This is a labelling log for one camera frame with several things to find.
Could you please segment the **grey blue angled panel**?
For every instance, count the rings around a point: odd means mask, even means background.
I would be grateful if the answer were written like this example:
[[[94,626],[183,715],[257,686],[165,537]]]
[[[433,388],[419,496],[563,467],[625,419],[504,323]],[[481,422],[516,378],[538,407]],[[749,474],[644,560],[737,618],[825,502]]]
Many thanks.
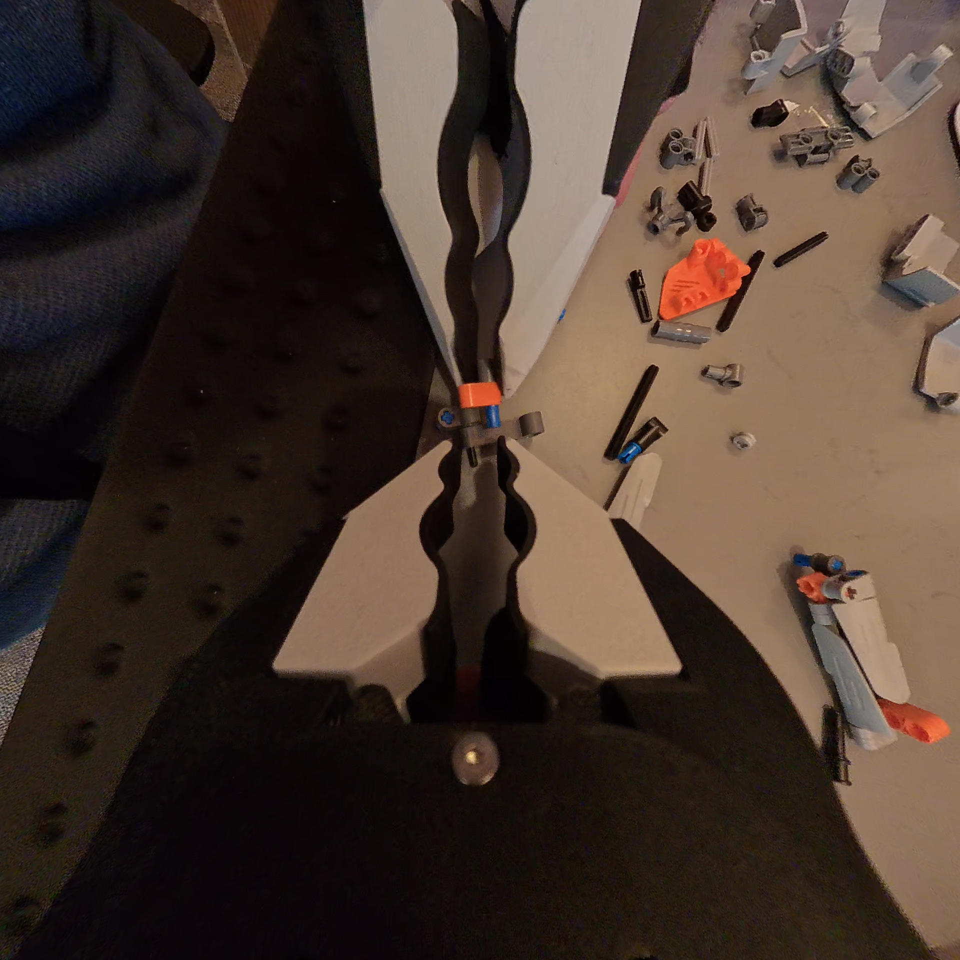
[[[924,214],[889,255],[882,282],[916,306],[941,306],[959,294],[958,281],[948,273],[958,248],[944,222]]]

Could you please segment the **grey panel assembly orange ends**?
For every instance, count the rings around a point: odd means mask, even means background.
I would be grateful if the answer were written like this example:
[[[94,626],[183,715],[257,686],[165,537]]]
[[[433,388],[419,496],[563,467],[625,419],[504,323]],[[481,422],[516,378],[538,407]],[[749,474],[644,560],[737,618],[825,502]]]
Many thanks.
[[[853,742],[876,752],[899,737],[928,746],[946,739],[948,722],[910,701],[902,655],[889,637],[872,573],[822,552],[796,552],[791,563],[817,655]]]

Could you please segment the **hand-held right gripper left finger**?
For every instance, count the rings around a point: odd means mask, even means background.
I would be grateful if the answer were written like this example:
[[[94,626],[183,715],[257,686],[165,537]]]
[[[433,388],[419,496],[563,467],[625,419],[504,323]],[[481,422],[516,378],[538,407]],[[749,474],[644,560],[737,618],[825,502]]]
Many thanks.
[[[405,702],[426,678],[423,633],[439,573],[421,537],[445,491],[443,440],[351,510],[272,662],[278,676],[388,690]]]

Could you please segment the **orange triangular panel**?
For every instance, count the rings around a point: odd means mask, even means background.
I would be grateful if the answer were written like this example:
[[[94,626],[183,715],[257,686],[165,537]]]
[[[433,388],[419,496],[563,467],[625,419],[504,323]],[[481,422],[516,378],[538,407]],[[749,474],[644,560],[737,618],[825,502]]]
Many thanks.
[[[721,240],[699,239],[669,268],[661,284],[657,316],[673,321],[738,293],[752,268]]]

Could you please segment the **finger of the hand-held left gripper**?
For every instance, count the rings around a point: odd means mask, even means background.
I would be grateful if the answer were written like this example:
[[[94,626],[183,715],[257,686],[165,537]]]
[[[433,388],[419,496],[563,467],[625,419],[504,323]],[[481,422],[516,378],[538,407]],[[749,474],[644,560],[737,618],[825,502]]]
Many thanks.
[[[454,384],[471,378],[471,141],[457,102],[471,5],[362,3],[380,195]]]
[[[530,171],[508,236],[512,293],[499,325],[503,392],[521,387],[615,207],[604,192],[640,1],[518,2],[512,80]]]

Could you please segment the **long black axle rod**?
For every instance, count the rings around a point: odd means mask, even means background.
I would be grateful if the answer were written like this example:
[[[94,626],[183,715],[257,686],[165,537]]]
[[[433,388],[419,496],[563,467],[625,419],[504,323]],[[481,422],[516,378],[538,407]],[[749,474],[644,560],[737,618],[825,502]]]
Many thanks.
[[[604,459],[606,461],[612,462],[617,460],[621,450],[623,450],[627,444],[630,431],[634,426],[638,414],[640,413],[642,404],[645,402],[650,393],[659,371],[660,368],[655,364],[647,366],[647,368],[644,370],[633,393],[630,396],[630,400],[624,410],[624,413],[621,415],[618,424],[606,445],[604,451]]]

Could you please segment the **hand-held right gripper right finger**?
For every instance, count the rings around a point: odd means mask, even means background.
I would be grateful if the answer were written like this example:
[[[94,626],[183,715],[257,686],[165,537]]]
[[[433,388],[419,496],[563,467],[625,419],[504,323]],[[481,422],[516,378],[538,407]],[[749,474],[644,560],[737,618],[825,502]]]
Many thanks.
[[[682,662],[606,511],[512,438],[498,440],[497,478],[522,671],[552,698],[679,677]]]

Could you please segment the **black axle pin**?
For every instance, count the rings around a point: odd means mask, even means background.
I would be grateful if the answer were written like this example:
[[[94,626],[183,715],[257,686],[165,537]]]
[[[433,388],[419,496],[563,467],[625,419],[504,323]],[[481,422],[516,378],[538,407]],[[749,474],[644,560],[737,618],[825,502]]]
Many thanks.
[[[846,726],[839,710],[829,704],[822,708],[821,757],[834,784],[852,785]]]

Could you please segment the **black connector blue pin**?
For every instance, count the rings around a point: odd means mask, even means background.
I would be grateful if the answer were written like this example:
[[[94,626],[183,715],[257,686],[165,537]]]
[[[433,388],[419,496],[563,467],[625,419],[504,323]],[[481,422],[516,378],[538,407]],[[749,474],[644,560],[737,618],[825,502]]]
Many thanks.
[[[625,443],[616,457],[617,462],[630,465],[667,433],[668,427],[658,417],[651,416]]]

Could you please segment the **white curved panel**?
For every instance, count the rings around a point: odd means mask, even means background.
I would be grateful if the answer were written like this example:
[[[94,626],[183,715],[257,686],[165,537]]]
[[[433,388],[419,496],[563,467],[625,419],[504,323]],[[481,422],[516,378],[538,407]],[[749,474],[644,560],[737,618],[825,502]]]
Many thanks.
[[[642,453],[623,467],[605,507],[613,520],[627,522],[636,531],[642,528],[642,520],[650,506],[663,460],[656,452]]]

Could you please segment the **black elbow connector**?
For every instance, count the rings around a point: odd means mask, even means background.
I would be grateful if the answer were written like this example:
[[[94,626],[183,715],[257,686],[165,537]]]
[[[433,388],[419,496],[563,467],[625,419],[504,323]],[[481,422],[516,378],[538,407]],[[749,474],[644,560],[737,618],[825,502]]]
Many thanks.
[[[716,226],[713,198],[705,194],[697,182],[689,180],[679,187],[677,201],[692,216],[700,232],[709,233]]]

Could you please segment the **dark grey holed beam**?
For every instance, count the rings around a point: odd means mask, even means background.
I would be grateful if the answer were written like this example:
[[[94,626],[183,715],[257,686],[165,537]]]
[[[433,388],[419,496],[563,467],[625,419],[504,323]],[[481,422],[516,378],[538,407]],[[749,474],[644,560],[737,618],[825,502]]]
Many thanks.
[[[853,132],[845,125],[809,126],[779,137],[782,154],[798,167],[826,163],[839,151],[854,145]]]

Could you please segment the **short black axle rod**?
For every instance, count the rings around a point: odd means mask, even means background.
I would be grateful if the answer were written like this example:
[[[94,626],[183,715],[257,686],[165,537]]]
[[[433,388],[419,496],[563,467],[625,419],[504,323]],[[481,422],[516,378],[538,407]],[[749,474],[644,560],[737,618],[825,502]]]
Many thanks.
[[[787,264],[794,262],[798,258],[805,256],[814,249],[823,245],[829,238],[830,234],[827,231],[819,231],[803,239],[795,246],[791,246],[790,248],[786,249],[786,251],[778,254],[774,258],[774,269],[782,269]]]

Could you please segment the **dark grey crank liftarm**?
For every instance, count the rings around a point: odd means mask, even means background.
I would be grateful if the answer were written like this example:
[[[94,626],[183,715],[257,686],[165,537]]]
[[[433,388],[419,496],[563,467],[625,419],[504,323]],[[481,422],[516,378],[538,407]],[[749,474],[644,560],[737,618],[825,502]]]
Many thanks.
[[[467,462],[472,467],[477,467],[481,459],[490,455],[501,437],[524,440],[545,432],[544,419],[540,412],[504,419],[498,406],[462,410],[442,407],[436,414],[435,423],[438,431],[459,435]]]

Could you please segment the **person's blue sweater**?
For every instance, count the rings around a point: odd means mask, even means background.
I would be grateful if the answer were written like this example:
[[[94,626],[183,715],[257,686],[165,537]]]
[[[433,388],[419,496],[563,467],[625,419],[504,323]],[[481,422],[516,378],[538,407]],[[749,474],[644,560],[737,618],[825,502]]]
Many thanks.
[[[2,649],[55,605],[226,140],[172,45],[2,2]]]

